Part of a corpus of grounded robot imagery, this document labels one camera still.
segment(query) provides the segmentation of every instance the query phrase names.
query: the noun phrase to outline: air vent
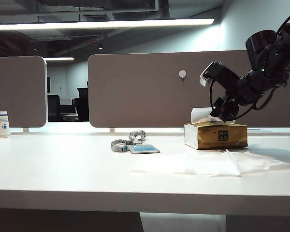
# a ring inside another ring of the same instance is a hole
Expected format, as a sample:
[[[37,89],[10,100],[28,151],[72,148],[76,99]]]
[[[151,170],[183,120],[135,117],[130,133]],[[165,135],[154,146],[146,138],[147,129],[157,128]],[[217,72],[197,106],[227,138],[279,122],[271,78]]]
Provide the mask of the air vent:
[[[85,14],[84,17],[88,21],[98,21],[98,22],[103,22],[103,21],[108,21],[108,17],[106,15],[88,15]]]
[[[97,7],[105,5],[105,0],[38,0],[41,5],[47,6],[74,6],[74,7]]]

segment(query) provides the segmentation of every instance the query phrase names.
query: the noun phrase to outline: wall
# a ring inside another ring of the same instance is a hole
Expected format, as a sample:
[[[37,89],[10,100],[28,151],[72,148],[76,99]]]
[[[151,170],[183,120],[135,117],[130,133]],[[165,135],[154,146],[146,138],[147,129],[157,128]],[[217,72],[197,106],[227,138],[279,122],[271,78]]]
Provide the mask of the wall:
[[[290,15],[290,0],[234,0],[221,23],[222,50],[246,49],[255,32],[276,31]]]
[[[77,88],[87,87],[88,67],[87,61],[78,62],[67,66],[67,96],[78,98]]]
[[[50,77],[50,93],[67,98],[66,67],[47,66],[47,76]]]
[[[289,15],[290,0],[234,0],[223,11],[219,24],[197,27],[117,53],[246,49],[248,37],[264,29],[277,30]]]

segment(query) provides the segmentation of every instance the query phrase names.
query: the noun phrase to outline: black label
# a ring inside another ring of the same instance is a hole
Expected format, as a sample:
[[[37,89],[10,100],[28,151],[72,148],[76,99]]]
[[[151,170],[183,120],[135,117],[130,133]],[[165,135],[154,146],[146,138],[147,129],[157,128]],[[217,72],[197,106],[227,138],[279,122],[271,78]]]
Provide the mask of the black label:
[[[228,140],[228,131],[227,130],[218,131],[218,139],[219,139],[219,141],[227,141]]]

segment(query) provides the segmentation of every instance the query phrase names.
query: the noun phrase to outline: white tissue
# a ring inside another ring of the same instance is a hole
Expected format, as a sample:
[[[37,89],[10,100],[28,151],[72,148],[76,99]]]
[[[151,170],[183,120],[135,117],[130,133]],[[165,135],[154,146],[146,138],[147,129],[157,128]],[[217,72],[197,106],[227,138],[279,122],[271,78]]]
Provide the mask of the white tissue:
[[[289,169],[290,164],[250,152],[186,153],[176,155],[147,154],[130,172],[197,174],[206,176],[241,176],[271,169]]]
[[[219,117],[210,116],[211,112],[212,112],[211,107],[193,108],[191,111],[191,123],[195,124],[200,122],[213,122],[213,121],[222,122],[222,120]]]

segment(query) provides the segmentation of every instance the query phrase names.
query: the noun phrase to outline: desk leg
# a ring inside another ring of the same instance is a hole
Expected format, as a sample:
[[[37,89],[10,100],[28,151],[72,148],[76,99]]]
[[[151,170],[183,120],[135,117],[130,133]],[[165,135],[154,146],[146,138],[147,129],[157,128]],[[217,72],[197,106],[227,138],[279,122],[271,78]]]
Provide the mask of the desk leg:
[[[226,232],[290,232],[290,217],[227,215]]]
[[[139,213],[0,209],[0,232],[143,232]]]

